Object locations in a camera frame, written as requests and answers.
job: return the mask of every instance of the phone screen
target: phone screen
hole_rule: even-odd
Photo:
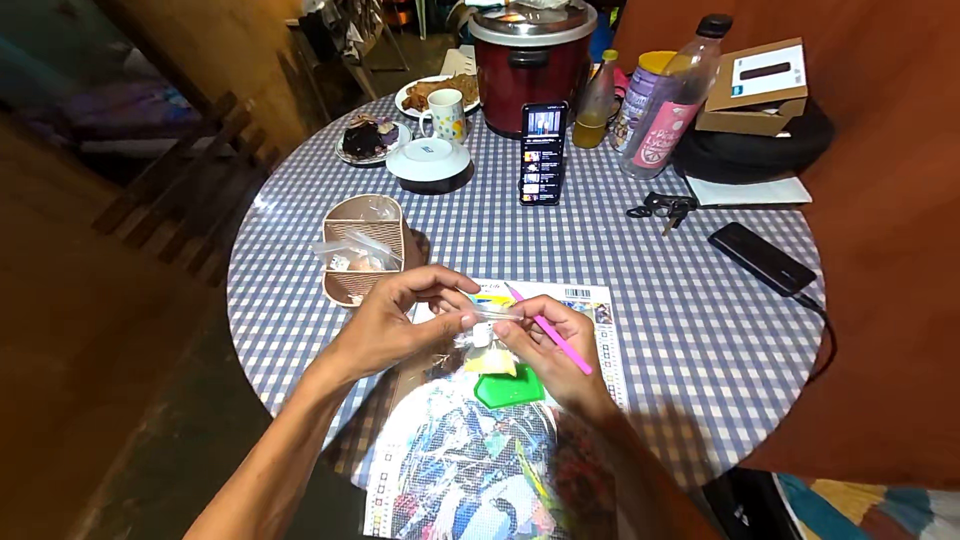
[[[523,106],[520,140],[522,205],[558,205],[564,186],[566,102],[528,103]]]

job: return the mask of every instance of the smartphone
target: smartphone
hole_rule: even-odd
[[[523,106],[520,138],[520,180],[517,191],[522,205],[558,205],[564,187],[566,114],[560,103],[528,103]]]
[[[707,241],[781,296],[793,296],[817,279],[813,270],[735,221]]]

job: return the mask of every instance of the red rice cooker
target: red rice cooker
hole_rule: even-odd
[[[469,28],[480,104],[490,129],[519,138],[520,110],[527,103],[566,101],[575,110],[589,74],[589,40],[596,26],[596,10],[582,2],[555,10],[514,4],[475,13]]]

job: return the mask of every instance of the hand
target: hand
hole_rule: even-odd
[[[429,349],[476,323],[472,302],[461,290],[477,293],[480,285],[439,264],[380,280],[315,363],[353,383]],[[445,313],[415,325],[406,315],[415,302],[443,307]]]
[[[611,414],[618,414],[619,409],[600,376],[593,321],[589,317],[545,295],[524,300],[516,304],[513,311],[523,315],[523,321],[519,324],[500,321],[493,325],[493,331],[511,351],[530,364],[557,403],[593,425]],[[534,322],[535,315],[542,315],[580,353],[593,368],[590,375],[584,375]]]

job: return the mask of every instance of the checkered tablecloth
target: checkered tablecloth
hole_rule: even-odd
[[[389,96],[362,110],[400,117],[393,103]],[[230,328],[271,413],[347,318],[324,296],[321,264],[308,244],[322,237],[328,210],[361,193],[396,198],[410,226],[430,239],[432,261],[468,276],[609,286],[633,420],[682,485],[703,484],[732,467],[797,399],[821,321],[731,263],[707,237],[731,221],[743,223],[813,268],[818,280],[808,292],[823,302],[820,261],[800,212],[702,209],[662,237],[662,219],[629,219],[624,211],[651,190],[686,194],[685,183],[670,170],[647,182],[623,176],[606,142],[592,150],[568,143],[560,205],[522,207],[519,142],[495,135],[479,112],[466,143],[476,167],[470,183],[446,195],[416,195],[385,168],[353,168],[336,158],[333,146],[347,120],[313,135],[277,169],[233,247]],[[325,446],[377,379],[353,387]]]

